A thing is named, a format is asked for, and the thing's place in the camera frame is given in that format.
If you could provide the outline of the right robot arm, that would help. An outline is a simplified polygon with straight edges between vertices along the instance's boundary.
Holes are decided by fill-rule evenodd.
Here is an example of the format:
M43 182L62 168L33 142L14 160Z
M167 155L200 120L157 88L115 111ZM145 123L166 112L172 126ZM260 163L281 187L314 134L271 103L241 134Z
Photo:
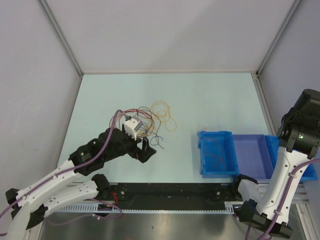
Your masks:
M259 230L260 240L273 237L289 239L290 205L303 173L310 164L318 163L315 156L320 147L320 93L304 89L294 106L281 119L276 137L279 140L277 161L268 188L260 194L258 182L240 174L230 188L231 196L242 201L235 215L251 229Z

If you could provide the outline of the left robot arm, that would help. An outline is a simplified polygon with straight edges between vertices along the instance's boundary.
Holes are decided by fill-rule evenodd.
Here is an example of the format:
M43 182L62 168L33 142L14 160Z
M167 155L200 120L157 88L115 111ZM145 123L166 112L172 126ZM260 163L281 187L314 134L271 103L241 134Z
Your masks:
M55 211L82 200L105 200L111 186L104 174L96 174L85 183L69 190L71 182L102 169L106 162L128 155L141 163L147 162L156 150L146 137L139 138L134 130L108 128L98 138L80 146L69 158L43 179L24 189L11 188L6 193L11 217L15 219L28 207L26 229L41 223Z

